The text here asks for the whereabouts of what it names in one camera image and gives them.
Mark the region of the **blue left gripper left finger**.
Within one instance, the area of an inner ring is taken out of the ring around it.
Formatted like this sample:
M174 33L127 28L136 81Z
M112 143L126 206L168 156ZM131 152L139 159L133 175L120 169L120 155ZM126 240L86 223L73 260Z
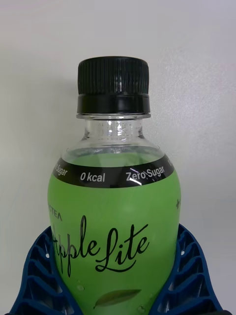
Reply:
M35 240L25 260L10 315L80 315L77 302L56 269L51 228Z

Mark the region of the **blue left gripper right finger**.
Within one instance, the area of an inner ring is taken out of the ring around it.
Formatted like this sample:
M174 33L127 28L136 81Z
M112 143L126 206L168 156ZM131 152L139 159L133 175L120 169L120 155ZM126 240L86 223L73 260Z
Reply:
M229 315L216 298L207 262L196 238L179 225L175 262L150 315Z

